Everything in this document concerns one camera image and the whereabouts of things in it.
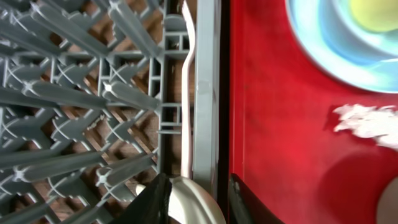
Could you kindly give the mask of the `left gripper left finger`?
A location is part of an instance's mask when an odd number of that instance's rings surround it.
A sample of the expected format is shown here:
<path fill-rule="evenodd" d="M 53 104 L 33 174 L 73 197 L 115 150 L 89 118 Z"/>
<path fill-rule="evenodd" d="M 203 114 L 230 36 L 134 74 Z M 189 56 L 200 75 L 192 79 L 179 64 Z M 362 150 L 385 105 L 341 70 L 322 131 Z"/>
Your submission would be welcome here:
<path fill-rule="evenodd" d="M 156 178 L 110 224 L 168 224 L 172 183 L 165 174 Z"/>

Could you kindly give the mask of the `light blue bowl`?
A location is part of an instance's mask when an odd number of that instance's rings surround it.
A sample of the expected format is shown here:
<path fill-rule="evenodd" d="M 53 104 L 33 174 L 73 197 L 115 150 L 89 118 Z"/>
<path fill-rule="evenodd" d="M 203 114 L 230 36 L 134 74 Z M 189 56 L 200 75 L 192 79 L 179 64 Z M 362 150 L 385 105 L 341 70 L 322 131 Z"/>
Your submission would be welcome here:
<path fill-rule="evenodd" d="M 355 21 L 348 1 L 321 0 L 318 23 L 325 42 L 345 59 L 360 65 L 397 61 L 397 29 L 365 29 Z"/>

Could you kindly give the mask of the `cream plastic spoon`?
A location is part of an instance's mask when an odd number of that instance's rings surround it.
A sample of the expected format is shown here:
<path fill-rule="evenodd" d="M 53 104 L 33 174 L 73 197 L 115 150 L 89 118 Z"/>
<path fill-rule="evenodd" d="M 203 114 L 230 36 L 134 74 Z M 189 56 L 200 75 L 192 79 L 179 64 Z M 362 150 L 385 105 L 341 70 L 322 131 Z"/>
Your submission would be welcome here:
<path fill-rule="evenodd" d="M 193 180 L 185 177 L 168 177 L 172 183 L 169 200 L 169 218 L 186 224 L 226 224 L 216 200 Z M 135 186 L 137 196 L 147 186 Z"/>

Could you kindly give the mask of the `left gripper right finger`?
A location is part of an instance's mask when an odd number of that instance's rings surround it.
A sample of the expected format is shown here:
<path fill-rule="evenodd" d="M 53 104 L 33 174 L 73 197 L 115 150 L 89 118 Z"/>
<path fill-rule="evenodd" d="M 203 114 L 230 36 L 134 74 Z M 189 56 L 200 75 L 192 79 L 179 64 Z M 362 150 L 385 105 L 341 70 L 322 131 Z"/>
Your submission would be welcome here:
<path fill-rule="evenodd" d="M 284 224 L 249 189 L 237 174 L 228 182 L 230 224 Z"/>

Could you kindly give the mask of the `cream plastic fork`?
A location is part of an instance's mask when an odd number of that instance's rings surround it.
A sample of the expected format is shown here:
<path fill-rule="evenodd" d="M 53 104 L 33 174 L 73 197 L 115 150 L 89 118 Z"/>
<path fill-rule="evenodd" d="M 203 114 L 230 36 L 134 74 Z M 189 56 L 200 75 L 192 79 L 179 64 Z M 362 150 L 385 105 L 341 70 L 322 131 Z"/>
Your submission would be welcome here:
<path fill-rule="evenodd" d="M 182 16 L 188 34 L 189 51 L 182 65 L 181 100 L 182 100 L 182 146 L 181 169 L 182 177 L 192 178 L 192 126 L 190 116 L 190 66 L 195 58 L 196 33 L 195 26 L 186 0 L 182 1 Z"/>

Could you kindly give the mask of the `yellow plastic cup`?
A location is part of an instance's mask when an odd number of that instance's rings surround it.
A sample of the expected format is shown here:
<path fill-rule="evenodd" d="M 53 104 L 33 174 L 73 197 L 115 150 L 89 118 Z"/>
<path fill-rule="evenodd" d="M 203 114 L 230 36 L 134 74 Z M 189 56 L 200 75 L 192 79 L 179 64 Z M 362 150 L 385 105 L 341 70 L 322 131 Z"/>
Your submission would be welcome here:
<path fill-rule="evenodd" d="M 397 0 L 350 0 L 354 20 L 371 32 L 397 29 Z"/>

